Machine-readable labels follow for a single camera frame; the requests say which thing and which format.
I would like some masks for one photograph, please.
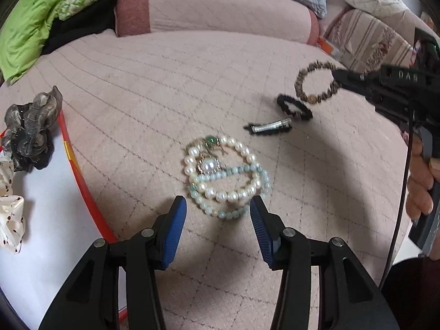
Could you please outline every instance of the white scrunchie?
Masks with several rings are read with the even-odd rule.
[[[14,164],[9,157],[3,156],[0,158],[0,247],[18,253],[25,233],[24,199],[13,195],[13,179]]]

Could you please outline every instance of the human hand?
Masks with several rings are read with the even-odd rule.
[[[427,165],[421,156],[422,141],[416,134],[413,135],[412,144],[406,213],[412,220],[416,220],[422,213],[428,215],[433,210],[434,204],[428,190],[432,189],[434,180],[440,181],[440,159],[431,159]],[[437,233],[430,258],[440,259],[440,232]]]

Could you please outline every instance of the metal screw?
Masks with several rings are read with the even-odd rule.
[[[332,238],[331,242],[337,247],[342,247],[344,245],[344,241],[339,237]]]
[[[100,247],[104,246],[105,243],[106,243],[106,240],[104,238],[99,238],[99,239],[97,239],[96,241],[93,242],[93,245],[96,248],[100,248]]]
[[[151,228],[145,228],[140,234],[142,235],[142,237],[148,238],[154,235],[155,231]]]
[[[282,233],[287,237],[293,237],[296,234],[295,230],[290,227],[283,229]]]

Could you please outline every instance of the green blanket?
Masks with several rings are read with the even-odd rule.
[[[34,64],[64,0],[20,0],[0,35],[0,70],[12,84]]]

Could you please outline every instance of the pearl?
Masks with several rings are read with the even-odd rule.
[[[238,194],[235,191],[231,191],[227,193],[227,200],[228,202],[237,202],[238,201]]]
[[[256,189],[261,188],[261,181],[259,178],[253,178],[251,181],[251,185],[254,186]]]
[[[194,164],[195,163],[195,157],[188,155],[185,157],[185,164],[186,165],[190,165],[190,164]]]
[[[235,145],[235,139],[232,138],[232,137],[230,137],[230,138],[227,140],[227,146],[229,146],[230,148],[232,148],[232,147],[234,147],[234,145]]]
[[[190,182],[192,182],[192,183],[199,183],[200,179],[199,179],[199,177],[197,175],[192,174],[192,175],[190,175]]]
[[[241,151],[241,149],[244,147],[245,147],[245,145],[242,142],[235,143],[235,150],[237,150],[237,151]]]
[[[205,196],[206,196],[206,198],[214,198],[215,195],[216,195],[216,191],[214,190],[213,187],[208,187],[208,188],[205,190]]]
[[[199,149],[196,148],[196,147],[192,147],[192,148],[190,148],[190,149],[188,150],[188,155],[189,155],[189,156],[197,157],[197,156],[199,156],[199,154],[200,154],[200,151],[199,151]]]
[[[227,194],[224,191],[219,191],[216,194],[217,202],[225,202],[227,200]]]
[[[227,136],[222,135],[221,137],[219,137],[219,141],[220,141],[220,145],[226,145],[227,144]]]
[[[195,166],[193,166],[193,165],[188,165],[188,166],[186,166],[186,168],[185,168],[185,174],[186,174],[186,175],[195,174],[196,171],[197,171],[197,170],[196,170]]]
[[[245,157],[248,156],[250,154],[250,150],[249,148],[244,148],[243,150],[241,150],[241,156]]]
[[[248,162],[248,164],[255,162],[256,159],[257,157],[255,156],[255,154],[249,154],[248,156],[246,156],[246,161]]]
[[[253,195],[257,192],[257,188],[251,184],[246,188],[246,191],[248,192],[249,195]]]
[[[206,185],[204,182],[197,184],[197,191],[198,192],[205,192],[207,188],[208,188],[208,185]]]
[[[237,194],[238,194],[239,200],[242,200],[243,198],[248,197],[247,191],[245,189],[239,189]]]

